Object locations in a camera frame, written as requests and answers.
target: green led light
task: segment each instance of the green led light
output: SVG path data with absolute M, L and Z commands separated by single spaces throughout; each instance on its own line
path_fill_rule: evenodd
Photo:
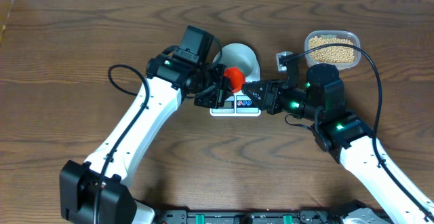
M 298 102 L 291 102 L 291 107 L 292 108 L 299 108 L 300 104 Z

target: wood grain surface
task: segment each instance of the wood grain surface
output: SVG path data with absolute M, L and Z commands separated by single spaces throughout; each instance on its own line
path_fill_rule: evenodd
M 123 63 L 144 72 L 149 58 L 180 43 L 188 24 L 223 44 L 253 47 L 262 79 L 282 77 L 275 54 L 303 51 L 312 31 L 355 33 L 382 78 L 378 136 L 434 199 L 434 0 L 16 0 L 0 47 L 0 223 L 64 222 L 60 169 L 93 152 L 133 100 L 112 87 L 107 69 Z M 306 69 L 303 62 L 300 73 Z M 127 71 L 116 77 L 125 88 L 139 86 Z M 377 87 L 368 62 L 341 77 L 351 108 L 372 125 Z M 283 116 L 216 118 L 184 102 L 149 147 L 133 196 L 190 209 L 287 210 L 353 199 L 379 208 L 312 134 Z

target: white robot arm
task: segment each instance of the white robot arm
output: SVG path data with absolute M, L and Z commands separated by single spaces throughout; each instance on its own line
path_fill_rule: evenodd
M 84 164 L 69 161 L 62 169 L 60 205 L 64 219 L 74 223 L 95 223 L 96 217 L 96 222 L 104 224 L 151 224 L 155 211 L 137 202 L 128 187 L 156 133 L 188 93 L 196 94 L 195 105 L 223 106 L 229 88 L 229 80 L 223 76 L 224 65 L 218 64 L 207 71 L 202 65 L 212 38 L 209 33 L 189 27 L 180 47 L 172 50 L 173 58 L 163 52 L 150 60 L 146 71 L 149 94 L 142 86 L 119 124 Z M 294 117 L 313 120 L 315 123 L 310 127 L 296 126 L 310 130 L 320 148 L 367 187 L 394 223 L 432 223 L 434 204 L 393 163 L 377 139 L 382 160 L 413 199 L 379 165 L 372 144 L 373 132 L 354 112 L 346 109 L 343 82 L 336 67 L 317 64 L 309 68 L 309 87 L 301 90 L 297 88 L 297 60 L 283 57 L 279 62 L 286 66 L 288 78 L 285 81 L 247 83 L 243 85 L 243 93 L 267 113 L 287 111 Z M 126 131 L 146 96 L 149 96 L 146 109 Z M 114 149 L 113 157 L 107 157 Z M 339 218 L 341 223 L 384 222 L 368 208 L 360 208 Z
M 151 92 L 147 105 L 148 109 L 143 111 L 121 144 L 119 144 L 113 160 L 105 172 L 107 177 L 112 177 L 114 174 L 119 175 L 121 183 L 127 187 L 131 186 L 140 160 L 158 130 L 166 119 L 178 109 L 182 100 L 180 90 L 173 89 L 172 83 L 158 77 L 147 79 L 147 82 Z M 86 158 L 85 162 L 91 163 L 90 170 L 101 173 L 106 155 L 137 114 L 145 95 L 145 89 L 142 86 L 133 104 L 110 136 L 95 152 Z

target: green connector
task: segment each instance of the green connector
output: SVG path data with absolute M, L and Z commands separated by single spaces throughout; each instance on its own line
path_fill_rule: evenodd
M 205 215 L 204 214 L 196 214 L 196 224 L 205 224 Z
M 292 215 L 283 216 L 283 224 L 292 224 Z

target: black cable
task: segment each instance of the black cable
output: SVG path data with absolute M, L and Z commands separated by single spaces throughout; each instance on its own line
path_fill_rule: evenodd
M 178 46 L 177 45 L 170 45 L 170 46 L 168 46 L 166 49 L 164 49 L 161 53 L 162 54 L 165 54 L 165 55 L 169 55 L 171 52 L 173 52 L 176 48 L 177 48 Z M 117 68 L 117 67 L 115 67 L 116 65 L 113 65 L 112 67 L 110 67 L 110 69 L 108 70 L 108 80 L 110 81 L 110 83 L 115 87 L 115 88 L 117 88 L 119 91 L 121 91 L 121 92 L 125 92 L 126 94 L 128 94 L 128 95 L 132 95 L 132 96 L 137 96 L 137 93 L 135 93 L 135 92 L 130 92 L 130 91 L 127 91 L 127 90 L 125 90 L 125 89 L 123 89 L 123 88 L 121 88 L 120 86 L 118 86 L 116 83 L 115 83 L 115 81 L 113 81 L 113 78 L 111 77 L 111 71 L 114 69 L 114 68 Z
M 288 116 L 292 116 L 292 117 L 294 117 L 294 115 L 293 114 L 287 114 L 287 115 L 285 115 L 285 122 L 286 122 L 286 124 L 288 124 L 288 125 L 290 125 L 290 126 L 297 126 L 297 127 L 300 127 L 300 128 L 304 128 L 304 129 L 307 129 L 307 130 L 309 130 L 309 132 L 311 132 L 311 128 L 309 127 L 309 126 L 306 126 L 306 125 L 304 125 L 304 124 L 291 124 L 290 122 L 288 122 Z
M 144 91 L 145 91 L 145 97 L 144 97 L 144 102 L 142 103 L 142 105 L 140 106 L 140 109 L 138 110 L 137 114 L 134 116 L 133 120 L 128 124 L 127 128 L 125 128 L 125 130 L 122 132 L 121 136 L 117 139 L 116 143 L 113 145 L 113 147 L 110 150 L 110 153 L 107 154 L 106 156 L 106 161 L 104 162 L 104 165 L 102 167 L 100 176 L 98 177 L 98 191 L 96 192 L 95 195 L 95 200 L 94 200 L 94 224 L 98 224 L 98 212 L 99 212 L 99 208 L 100 208 L 100 198 L 101 198 L 101 185 L 102 185 L 102 180 L 106 174 L 107 168 L 109 167 L 109 163 L 113 158 L 113 155 L 116 152 L 116 148 L 119 146 L 119 144 L 121 144 L 123 138 L 125 138 L 126 134 L 130 131 L 131 127 L 134 125 L 134 123 L 136 123 L 137 119 L 140 117 L 140 115 L 142 114 L 142 112 L 146 109 L 147 105 L 148 105 L 148 101 L 149 101 L 149 85 L 146 82 L 146 78 L 139 72 L 137 71 L 135 68 L 125 65 L 125 64 L 116 64 L 113 65 L 112 67 L 110 67 L 108 69 L 108 79 L 111 81 L 111 83 L 119 90 L 121 90 L 122 92 L 125 92 L 127 94 L 132 95 L 132 92 L 128 92 L 122 88 L 120 88 L 112 79 L 111 79 L 111 72 L 113 69 L 116 68 L 124 68 L 124 69 L 129 69 L 131 71 L 133 71 L 137 76 L 139 76 L 140 80 L 143 83 L 144 86 Z
M 321 46 L 313 48 L 311 50 L 307 50 L 301 54 L 294 55 L 293 59 L 303 57 L 306 54 L 310 54 L 311 52 L 314 52 L 314 51 L 317 51 L 317 50 L 320 50 L 323 48 L 336 47 L 336 46 L 352 48 L 352 49 L 360 52 L 361 54 L 363 54 L 366 57 L 366 59 L 371 64 L 371 67 L 375 73 L 375 78 L 377 80 L 377 86 L 378 86 L 378 106 L 377 106 L 377 112 L 376 112 L 375 122 L 374 122 L 374 132 L 372 134 L 372 147 L 374 149 L 375 156 L 378 160 L 378 165 L 382 166 L 384 171 L 392 179 L 392 181 L 396 184 L 396 186 L 398 186 L 398 188 L 403 193 L 405 193 L 405 195 L 414 203 L 414 205 L 416 205 L 419 208 L 419 210 L 425 215 L 425 218 L 434 222 L 433 213 L 426 210 L 424 208 L 424 206 L 421 203 L 419 203 L 419 201 L 396 179 L 396 177 L 393 175 L 393 173 L 387 168 L 387 166 L 385 164 L 386 160 L 382 159 L 379 152 L 378 152 L 378 148 L 377 148 L 377 144 L 376 144 L 376 138 L 377 138 L 378 123 L 380 121 L 381 105 L 382 105 L 382 87 L 381 87 L 381 80 L 380 80 L 380 75 L 378 74 L 378 70 L 374 64 L 374 61 L 372 61 L 372 59 L 369 57 L 369 55 L 366 54 L 365 51 L 363 51 L 361 48 L 356 47 L 354 45 L 343 44 L 343 43 L 331 43 L 331 44 L 321 45 Z

